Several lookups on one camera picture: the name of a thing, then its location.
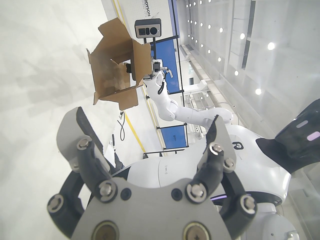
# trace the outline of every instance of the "camera lens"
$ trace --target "camera lens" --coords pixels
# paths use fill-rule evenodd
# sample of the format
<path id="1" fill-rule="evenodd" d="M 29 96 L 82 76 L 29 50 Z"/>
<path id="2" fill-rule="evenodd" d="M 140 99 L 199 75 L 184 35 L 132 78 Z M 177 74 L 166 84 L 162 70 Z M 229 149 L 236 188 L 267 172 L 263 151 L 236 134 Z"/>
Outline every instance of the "camera lens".
<path id="1" fill-rule="evenodd" d="M 150 33 L 155 35 L 158 32 L 158 30 L 155 27 L 151 27 Z"/>
<path id="2" fill-rule="evenodd" d="M 139 28 L 139 35 L 145 36 L 146 35 L 146 30 L 144 28 Z"/>

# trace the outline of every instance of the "ceiling light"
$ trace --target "ceiling light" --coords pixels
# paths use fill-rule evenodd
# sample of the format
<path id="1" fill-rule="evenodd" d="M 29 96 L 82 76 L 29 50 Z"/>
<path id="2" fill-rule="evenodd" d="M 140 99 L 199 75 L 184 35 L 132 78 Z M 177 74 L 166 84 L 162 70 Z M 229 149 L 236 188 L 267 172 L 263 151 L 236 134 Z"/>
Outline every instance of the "ceiling light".
<path id="1" fill-rule="evenodd" d="M 273 50 L 275 47 L 276 47 L 276 46 L 275 46 L 275 44 L 274 44 L 273 42 L 270 42 L 270 43 L 268 44 L 268 50 Z"/>
<path id="2" fill-rule="evenodd" d="M 256 89 L 256 95 L 260 95 L 261 94 L 261 89 Z"/>

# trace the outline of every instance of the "joyson logo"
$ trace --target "joyson logo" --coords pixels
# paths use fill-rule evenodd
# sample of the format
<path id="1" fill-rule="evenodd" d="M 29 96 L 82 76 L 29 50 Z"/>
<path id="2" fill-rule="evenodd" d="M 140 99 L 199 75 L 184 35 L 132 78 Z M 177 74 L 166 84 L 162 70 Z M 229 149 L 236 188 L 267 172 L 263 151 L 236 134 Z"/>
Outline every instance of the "joyson logo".
<path id="1" fill-rule="evenodd" d="M 142 0 L 142 3 L 145 9 L 145 16 L 151 16 L 148 0 Z"/>

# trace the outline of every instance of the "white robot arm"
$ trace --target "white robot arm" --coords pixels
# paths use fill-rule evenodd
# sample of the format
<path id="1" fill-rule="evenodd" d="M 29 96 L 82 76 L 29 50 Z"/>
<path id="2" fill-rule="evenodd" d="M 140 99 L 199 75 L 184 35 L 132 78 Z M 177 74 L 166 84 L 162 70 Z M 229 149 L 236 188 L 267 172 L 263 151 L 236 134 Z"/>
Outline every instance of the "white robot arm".
<path id="1" fill-rule="evenodd" d="M 216 107 L 209 110 L 196 110 L 189 107 L 178 106 L 177 102 L 169 98 L 167 82 L 163 71 L 161 59 L 154 59 L 153 73 L 143 78 L 147 93 L 157 106 L 159 117 L 165 121 L 181 121 L 188 124 L 199 125 L 207 130 L 210 128 L 214 118 L 220 115 L 225 124 L 230 124 L 233 115 L 224 108 Z"/>

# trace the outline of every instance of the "purple led light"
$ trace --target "purple led light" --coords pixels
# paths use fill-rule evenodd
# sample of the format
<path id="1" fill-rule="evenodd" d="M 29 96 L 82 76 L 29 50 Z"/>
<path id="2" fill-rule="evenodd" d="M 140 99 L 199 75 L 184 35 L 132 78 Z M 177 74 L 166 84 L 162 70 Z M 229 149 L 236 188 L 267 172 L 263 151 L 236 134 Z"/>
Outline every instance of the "purple led light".
<path id="1" fill-rule="evenodd" d="M 213 197 L 213 198 L 211 198 L 211 201 L 215 201 L 215 200 L 219 200 L 219 199 L 224 199 L 224 198 L 226 198 L 226 197 L 227 197 L 226 195 Z"/>

